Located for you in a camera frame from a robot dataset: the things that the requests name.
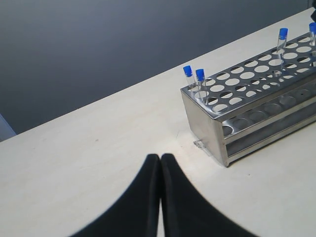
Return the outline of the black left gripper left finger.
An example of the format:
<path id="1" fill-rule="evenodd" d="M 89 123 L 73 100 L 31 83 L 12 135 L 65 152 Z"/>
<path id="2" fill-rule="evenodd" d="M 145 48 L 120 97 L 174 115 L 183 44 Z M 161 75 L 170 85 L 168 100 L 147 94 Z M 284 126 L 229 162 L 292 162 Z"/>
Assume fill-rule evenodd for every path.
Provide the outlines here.
<path id="1" fill-rule="evenodd" d="M 148 154 L 119 199 L 74 237 L 156 237 L 160 204 L 160 158 Z"/>

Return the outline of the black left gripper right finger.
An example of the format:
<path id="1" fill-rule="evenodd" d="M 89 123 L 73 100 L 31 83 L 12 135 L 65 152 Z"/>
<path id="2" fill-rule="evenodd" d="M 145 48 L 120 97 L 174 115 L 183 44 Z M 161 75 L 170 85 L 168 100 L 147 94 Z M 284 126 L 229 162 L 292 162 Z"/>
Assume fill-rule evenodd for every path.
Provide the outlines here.
<path id="1" fill-rule="evenodd" d="M 160 162 L 166 237 L 256 236 L 210 204 L 188 180 L 173 154 L 163 154 Z"/>

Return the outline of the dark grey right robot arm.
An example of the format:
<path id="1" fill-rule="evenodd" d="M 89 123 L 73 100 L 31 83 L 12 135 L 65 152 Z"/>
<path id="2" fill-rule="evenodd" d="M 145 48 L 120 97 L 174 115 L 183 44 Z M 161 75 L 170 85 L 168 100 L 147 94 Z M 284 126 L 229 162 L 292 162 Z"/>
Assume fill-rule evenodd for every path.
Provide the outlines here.
<path id="1" fill-rule="evenodd" d="M 314 10 L 314 12 L 311 14 L 311 19 L 316 22 L 316 9 Z"/>

